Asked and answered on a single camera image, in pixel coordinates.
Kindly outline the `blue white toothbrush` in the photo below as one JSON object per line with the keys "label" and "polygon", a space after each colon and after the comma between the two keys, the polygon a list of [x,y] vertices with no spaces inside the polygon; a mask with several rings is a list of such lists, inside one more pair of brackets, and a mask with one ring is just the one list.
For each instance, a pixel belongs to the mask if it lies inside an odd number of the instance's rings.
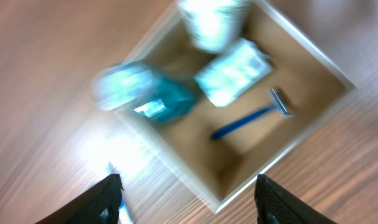
{"label": "blue white toothbrush", "polygon": [[[108,173],[109,174],[120,174],[120,170],[115,167],[111,162],[108,162]],[[134,219],[131,215],[131,212],[129,208],[127,207],[126,201],[124,199],[124,189],[121,188],[122,190],[122,200],[121,200],[121,205],[119,207],[119,224],[134,224]]]}

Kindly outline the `white lotion tube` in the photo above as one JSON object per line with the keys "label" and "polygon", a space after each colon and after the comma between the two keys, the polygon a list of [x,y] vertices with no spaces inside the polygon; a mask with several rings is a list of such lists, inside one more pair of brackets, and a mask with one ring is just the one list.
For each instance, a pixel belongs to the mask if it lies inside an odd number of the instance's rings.
{"label": "white lotion tube", "polygon": [[177,7],[193,45],[218,54],[238,39],[247,18],[248,0],[178,0]]}

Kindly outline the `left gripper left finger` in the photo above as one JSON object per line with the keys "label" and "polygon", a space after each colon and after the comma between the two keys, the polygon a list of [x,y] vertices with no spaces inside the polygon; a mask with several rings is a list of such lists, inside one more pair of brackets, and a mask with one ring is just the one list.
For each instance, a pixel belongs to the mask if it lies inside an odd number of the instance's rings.
{"label": "left gripper left finger", "polygon": [[110,174],[37,224],[118,224],[121,202],[121,177]]}

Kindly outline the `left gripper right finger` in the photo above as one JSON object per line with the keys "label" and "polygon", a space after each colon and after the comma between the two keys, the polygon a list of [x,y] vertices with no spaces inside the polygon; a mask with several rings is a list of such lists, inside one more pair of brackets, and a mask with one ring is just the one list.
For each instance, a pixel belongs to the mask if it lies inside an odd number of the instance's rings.
{"label": "left gripper right finger", "polygon": [[258,224],[335,224],[265,174],[257,176],[254,201]]}

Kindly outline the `green soap bar pack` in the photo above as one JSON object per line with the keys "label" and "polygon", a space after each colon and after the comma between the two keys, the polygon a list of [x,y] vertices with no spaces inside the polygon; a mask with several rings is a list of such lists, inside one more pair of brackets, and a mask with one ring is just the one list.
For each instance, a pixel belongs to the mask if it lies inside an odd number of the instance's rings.
{"label": "green soap bar pack", "polygon": [[225,107],[273,70],[268,59],[254,42],[241,38],[202,68],[195,81],[215,107]]}

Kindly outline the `blue mouthwash bottle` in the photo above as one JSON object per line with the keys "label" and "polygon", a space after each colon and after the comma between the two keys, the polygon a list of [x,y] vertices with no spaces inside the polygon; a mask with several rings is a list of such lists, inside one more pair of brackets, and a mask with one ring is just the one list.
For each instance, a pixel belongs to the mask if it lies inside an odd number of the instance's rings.
{"label": "blue mouthwash bottle", "polygon": [[133,111],[148,119],[168,122],[185,116],[194,95],[161,69],[143,61],[126,61],[98,74],[93,95],[99,109]]}

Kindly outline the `blue disposable razor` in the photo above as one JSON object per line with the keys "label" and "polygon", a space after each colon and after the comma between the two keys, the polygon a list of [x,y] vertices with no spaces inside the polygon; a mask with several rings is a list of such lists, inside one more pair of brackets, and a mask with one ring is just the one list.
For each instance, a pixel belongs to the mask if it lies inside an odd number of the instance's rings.
{"label": "blue disposable razor", "polygon": [[261,117],[271,113],[278,112],[283,118],[292,118],[293,113],[290,110],[290,107],[287,103],[287,100],[284,97],[284,94],[281,93],[278,89],[269,90],[270,104],[254,111],[230,124],[223,126],[222,128],[217,129],[213,134],[210,135],[211,140],[218,140],[228,135],[229,133],[248,125],[249,123],[260,119]]}

